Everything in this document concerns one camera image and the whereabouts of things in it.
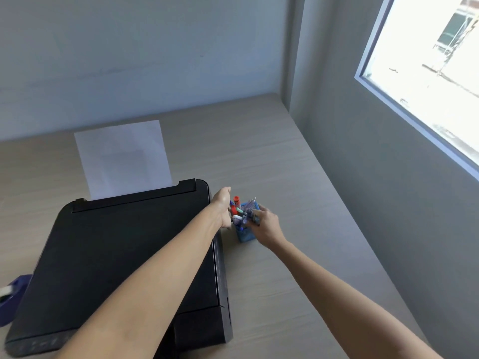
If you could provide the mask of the person's left hand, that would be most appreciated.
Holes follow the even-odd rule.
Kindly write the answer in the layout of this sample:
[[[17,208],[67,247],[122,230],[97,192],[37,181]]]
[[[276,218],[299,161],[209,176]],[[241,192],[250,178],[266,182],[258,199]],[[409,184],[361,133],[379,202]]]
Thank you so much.
[[[221,189],[213,195],[211,204],[218,214],[218,217],[220,220],[220,227],[221,227]]]

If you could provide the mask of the person's right hand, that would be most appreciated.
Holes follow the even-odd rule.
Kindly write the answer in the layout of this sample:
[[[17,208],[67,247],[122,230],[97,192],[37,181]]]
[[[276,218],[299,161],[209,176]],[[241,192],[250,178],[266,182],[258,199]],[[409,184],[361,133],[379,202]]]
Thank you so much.
[[[274,253],[278,250],[278,248],[284,246],[288,242],[284,236],[283,230],[280,227],[279,217],[269,209],[267,227],[251,230],[254,232],[258,242]]]

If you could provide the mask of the person's left forearm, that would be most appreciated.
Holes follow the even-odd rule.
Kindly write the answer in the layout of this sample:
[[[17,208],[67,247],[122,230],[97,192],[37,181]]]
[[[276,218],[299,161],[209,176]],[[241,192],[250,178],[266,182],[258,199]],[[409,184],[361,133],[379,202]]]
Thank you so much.
[[[55,359],[152,359],[220,228],[209,204],[107,298]]]

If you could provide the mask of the person's right forearm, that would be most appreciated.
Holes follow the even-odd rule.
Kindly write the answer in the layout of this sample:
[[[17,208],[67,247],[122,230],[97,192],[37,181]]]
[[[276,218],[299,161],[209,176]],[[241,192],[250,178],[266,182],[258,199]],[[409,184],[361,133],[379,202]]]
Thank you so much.
[[[350,359],[444,359],[377,303],[285,239],[268,244]]]

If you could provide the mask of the blue pen holder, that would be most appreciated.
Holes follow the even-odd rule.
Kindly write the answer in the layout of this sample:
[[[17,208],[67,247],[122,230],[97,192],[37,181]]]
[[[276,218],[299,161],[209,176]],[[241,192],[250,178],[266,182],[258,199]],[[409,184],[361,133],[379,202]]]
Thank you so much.
[[[243,211],[245,210],[244,208],[245,204],[246,203],[240,206],[241,210]],[[256,240],[256,236],[254,235],[254,232],[250,228],[247,228],[246,226],[242,226],[242,225],[241,226],[234,225],[234,227],[236,229],[236,233],[240,243],[246,243],[252,240]]]

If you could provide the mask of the white paper sheet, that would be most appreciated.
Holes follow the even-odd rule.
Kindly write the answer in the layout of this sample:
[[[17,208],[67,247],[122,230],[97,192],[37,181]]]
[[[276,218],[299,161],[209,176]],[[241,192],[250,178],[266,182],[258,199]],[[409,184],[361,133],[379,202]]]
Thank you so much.
[[[173,186],[158,120],[74,136],[92,200]]]

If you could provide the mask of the black printer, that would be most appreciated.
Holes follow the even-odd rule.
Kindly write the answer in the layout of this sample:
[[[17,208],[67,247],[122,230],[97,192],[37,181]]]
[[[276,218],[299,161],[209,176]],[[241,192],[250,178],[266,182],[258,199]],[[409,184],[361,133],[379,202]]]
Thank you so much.
[[[200,179],[59,212],[5,339],[9,356],[60,349],[136,269],[210,203]],[[154,359],[233,338],[221,235],[207,250]]]

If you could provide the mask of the window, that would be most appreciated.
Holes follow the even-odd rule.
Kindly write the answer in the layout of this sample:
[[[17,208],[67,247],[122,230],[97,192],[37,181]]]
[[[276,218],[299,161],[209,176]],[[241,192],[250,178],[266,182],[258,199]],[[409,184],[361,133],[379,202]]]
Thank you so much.
[[[383,0],[355,79],[479,181],[479,0]]]

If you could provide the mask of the blue tape dispenser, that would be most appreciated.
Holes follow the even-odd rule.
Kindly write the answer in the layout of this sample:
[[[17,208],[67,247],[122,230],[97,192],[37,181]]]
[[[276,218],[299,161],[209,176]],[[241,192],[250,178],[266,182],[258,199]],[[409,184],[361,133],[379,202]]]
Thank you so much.
[[[32,274],[18,276],[7,286],[0,288],[0,327],[4,327],[14,320],[32,277]]]

